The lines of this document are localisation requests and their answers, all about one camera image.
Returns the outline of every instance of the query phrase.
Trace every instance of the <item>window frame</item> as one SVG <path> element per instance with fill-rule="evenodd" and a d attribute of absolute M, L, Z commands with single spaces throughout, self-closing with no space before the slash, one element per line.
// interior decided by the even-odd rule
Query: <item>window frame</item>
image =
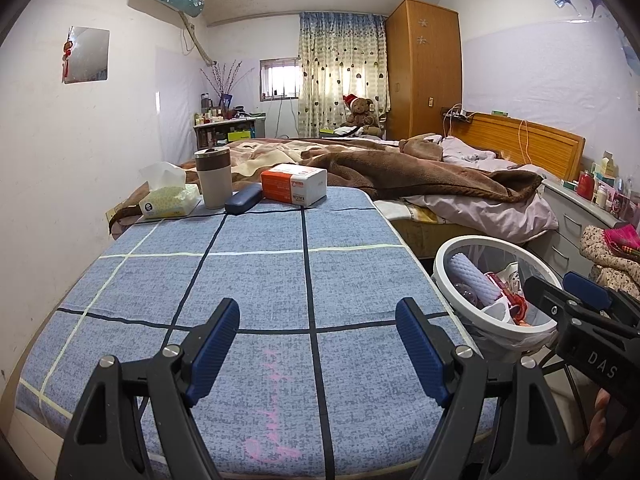
<path fill-rule="evenodd" d="M 279 66 L 293 66 L 298 71 L 298 82 L 296 84 L 295 96 L 268 96 L 264 91 L 264 70 L 276 68 Z M 260 60 L 260 102 L 272 102 L 272 101 L 284 101 L 290 99 L 300 99 L 300 93 L 302 92 L 302 78 L 300 77 L 300 58 L 299 57 L 279 57 L 276 59 L 261 59 Z"/>

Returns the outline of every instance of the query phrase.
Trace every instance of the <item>window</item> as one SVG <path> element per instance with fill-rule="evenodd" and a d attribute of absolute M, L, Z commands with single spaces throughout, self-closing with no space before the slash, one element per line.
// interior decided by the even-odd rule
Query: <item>window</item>
<path fill-rule="evenodd" d="M 298 58 L 267 59 L 260 62 L 260 101 L 297 99 L 300 95 Z"/>

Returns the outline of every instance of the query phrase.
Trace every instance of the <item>gray drawer cabinet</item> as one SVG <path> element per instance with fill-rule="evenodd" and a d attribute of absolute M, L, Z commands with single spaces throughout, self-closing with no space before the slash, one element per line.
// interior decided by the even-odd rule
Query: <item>gray drawer cabinet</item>
<path fill-rule="evenodd" d="M 558 217 L 558 230 L 545 233 L 527 244 L 560 278 L 570 270 L 588 276 L 593 263 L 580 256 L 580 237 L 587 225 L 612 228 L 618 219 L 599 209 L 560 183 L 543 182 L 544 199 Z"/>

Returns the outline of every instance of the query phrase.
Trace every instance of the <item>drawer handle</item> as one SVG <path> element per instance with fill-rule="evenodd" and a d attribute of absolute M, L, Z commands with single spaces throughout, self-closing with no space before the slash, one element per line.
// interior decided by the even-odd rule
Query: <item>drawer handle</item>
<path fill-rule="evenodd" d="M 559 254 L 560 256 L 562 256 L 565 260 L 569 261 L 569 257 L 568 256 L 564 256 L 564 254 L 562 254 L 560 251 L 558 251 L 558 249 L 556 249 L 555 247 L 551 246 L 551 248 L 554 250 L 555 253 Z"/>
<path fill-rule="evenodd" d="M 581 224 L 580 222 L 576 222 L 573 218 L 571 218 L 571 217 L 569 217 L 569 216 L 567 216 L 567 215 L 564 215 L 564 217 L 565 217 L 569 222 L 571 222 L 572 224 L 576 224 L 576 225 L 580 228 L 580 230 L 582 230 L 582 224 Z"/>

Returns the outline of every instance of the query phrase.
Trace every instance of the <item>screw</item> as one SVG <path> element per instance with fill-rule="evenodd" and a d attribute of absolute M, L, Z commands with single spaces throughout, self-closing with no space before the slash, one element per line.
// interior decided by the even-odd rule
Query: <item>screw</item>
<path fill-rule="evenodd" d="M 102 368 L 109 368 L 109 367 L 113 366 L 114 362 L 116 362 L 116 358 L 114 356 L 105 355 L 105 356 L 102 356 L 100 358 L 100 361 L 98 361 L 98 364 Z"/>
<path fill-rule="evenodd" d="M 164 357 L 176 357 L 179 353 L 180 347 L 178 345 L 167 345 L 162 349 Z"/>
<path fill-rule="evenodd" d="M 466 345 L 456 346 L 456 355 L 462 359 L 469 359 L 474 351 Z"/>
<path fill-rule="evenodd" d="M 528 355 L 525 355 L 520 359 L 520 364 L 525 368 L 536 367 L 536 361 L 533 359 L 533 357 L 529 357 Z"/>

